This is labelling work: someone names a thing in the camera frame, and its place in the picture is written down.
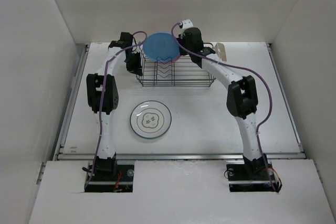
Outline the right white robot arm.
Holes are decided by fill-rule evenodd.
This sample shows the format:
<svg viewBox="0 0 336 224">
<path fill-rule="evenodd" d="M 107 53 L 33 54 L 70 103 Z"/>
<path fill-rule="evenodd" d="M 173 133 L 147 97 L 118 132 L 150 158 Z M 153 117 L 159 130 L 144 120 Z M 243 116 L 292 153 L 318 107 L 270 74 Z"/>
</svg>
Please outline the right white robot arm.
<svg viewBox="0 0 336 224">
<path fill-rule="evenodd" d="M 181 55 L 189 55 L 191 61 L 213 75 L 227 90 L 226 107 L 238 124 L 243 142 L 243 172 L 250 179 L 263 171 L 263 153 L 257 136 L 256 112 L 258 95 L 253 76 L 241 76 L 232 69 L 247 68 L 224 63 L 216 51 L 204 46 L 202 34 L 197 27 L 174 25 L 182 32 L 173 37 L 179 45 Z"/>
</svg>

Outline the blue plate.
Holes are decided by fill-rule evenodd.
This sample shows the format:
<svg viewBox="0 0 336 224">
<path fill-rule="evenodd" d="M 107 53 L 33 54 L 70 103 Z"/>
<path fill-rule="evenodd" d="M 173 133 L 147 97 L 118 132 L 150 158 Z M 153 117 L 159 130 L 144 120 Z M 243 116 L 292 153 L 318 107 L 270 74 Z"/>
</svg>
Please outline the blue plate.
<svg viewBox="0 0 336 224">
<path fill-rule="evenodd" d="M 174 37 L 166 32 L 151 34 L 143 43 L 144 54 L 152 61 L 157 57 L 179 54 L 178 44 Z"/>
</svg>

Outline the pink plate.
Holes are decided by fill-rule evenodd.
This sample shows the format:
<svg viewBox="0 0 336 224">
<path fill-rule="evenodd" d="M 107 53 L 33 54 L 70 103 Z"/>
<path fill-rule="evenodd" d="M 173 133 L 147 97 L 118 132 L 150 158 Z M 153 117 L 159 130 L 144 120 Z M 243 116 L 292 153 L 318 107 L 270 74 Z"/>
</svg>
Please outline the pink plate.
<svg viewBox="0 0 336 224">
<path fill-rule="evenodd" d="M 163 65 L 172 64 L 178 61 L 180 57 L 181 57 L 180 54 L 157 57 L 157 62 Z"/>
</svg>

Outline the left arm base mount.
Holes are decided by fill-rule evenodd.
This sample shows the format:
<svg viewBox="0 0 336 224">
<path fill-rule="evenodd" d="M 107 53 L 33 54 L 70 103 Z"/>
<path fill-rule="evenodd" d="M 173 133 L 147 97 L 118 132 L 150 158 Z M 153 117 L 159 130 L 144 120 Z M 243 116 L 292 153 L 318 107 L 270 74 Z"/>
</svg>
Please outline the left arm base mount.
<svg viewBox="0 0 336 224">
<path fill-rule="evenodd" d="M 134 164 L 118 164 L 116 157 L 96 157 L 94 165 L 82 167 L 86 173 L 86 193 L 131 193 L 133 192 Z"/>
</svg>

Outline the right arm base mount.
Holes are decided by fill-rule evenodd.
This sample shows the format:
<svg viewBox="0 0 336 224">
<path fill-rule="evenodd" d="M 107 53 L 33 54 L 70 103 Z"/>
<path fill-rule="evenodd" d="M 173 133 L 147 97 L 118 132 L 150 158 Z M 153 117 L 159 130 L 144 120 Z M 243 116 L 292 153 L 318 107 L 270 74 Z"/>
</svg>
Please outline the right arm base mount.
<svg viewBox="0 0 336 224">
<path fill-rule="evenodd" d="M 239 192 L 275 192 L 282 189 L 282 181 L 267 157 L 253 161 L 243 158 L 244 162 L 226 165 L 224 176 L 229 182 L 229 191 Z"/>
</svg>

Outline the wire dish rack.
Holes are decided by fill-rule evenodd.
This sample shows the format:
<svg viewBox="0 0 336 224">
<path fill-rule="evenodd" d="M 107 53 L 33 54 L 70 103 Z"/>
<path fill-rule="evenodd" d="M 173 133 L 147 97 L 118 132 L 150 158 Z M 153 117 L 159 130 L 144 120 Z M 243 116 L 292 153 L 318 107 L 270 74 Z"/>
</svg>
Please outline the wire dish rack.
<svg viewBox="0 0 336 224">
<path fill-rule="evenodd" d="M 194 64 L 189 56 L 181 56 L 172 64 L 152 61 L 140 49 L 142 76 L 136 76 L 144 87 L 210 87 L 215 77 Z"/>
</svg>

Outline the white flower pattern plate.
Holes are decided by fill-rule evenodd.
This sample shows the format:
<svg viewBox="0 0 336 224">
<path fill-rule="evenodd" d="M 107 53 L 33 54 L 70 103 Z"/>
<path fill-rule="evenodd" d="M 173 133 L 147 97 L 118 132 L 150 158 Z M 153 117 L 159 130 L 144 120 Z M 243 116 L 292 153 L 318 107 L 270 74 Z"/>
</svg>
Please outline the white flower pattern plate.
<svg viewBox="0 0 336 224">
<path fill-rule="evenodd" d="M 165 135 L 171 127 L 172 115 L 169 108 L 160 101 L 144 101 L 131 112 L 132 131 L 145 140 L 154 140 Z"/>
</svg>

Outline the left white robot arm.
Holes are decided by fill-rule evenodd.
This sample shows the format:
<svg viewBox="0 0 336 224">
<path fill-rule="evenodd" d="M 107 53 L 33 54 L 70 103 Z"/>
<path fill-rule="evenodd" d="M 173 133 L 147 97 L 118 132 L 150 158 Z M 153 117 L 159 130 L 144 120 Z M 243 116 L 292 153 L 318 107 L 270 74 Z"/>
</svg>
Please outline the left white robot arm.
<svg viewBox="0 0 336 224">
<path fill-rule="evenodd" d="M 122 32 L 119 40 L 113 40 L 108 46 L 108 55 L 96 73 L 86 77 L 88 106 L 95 114 L 98 125 L 98 144 L 93 159 L 91 173 L 101 175 L 105 180 L 117 176 L 116 149 L 110 139 L 110 122 L 114 110 L 119 104 L 119 94 L 115 73 L 125 64 L 129 73 L 142 76 L 141 54 L 137 49 L 135 35 Z"/>
</svg>

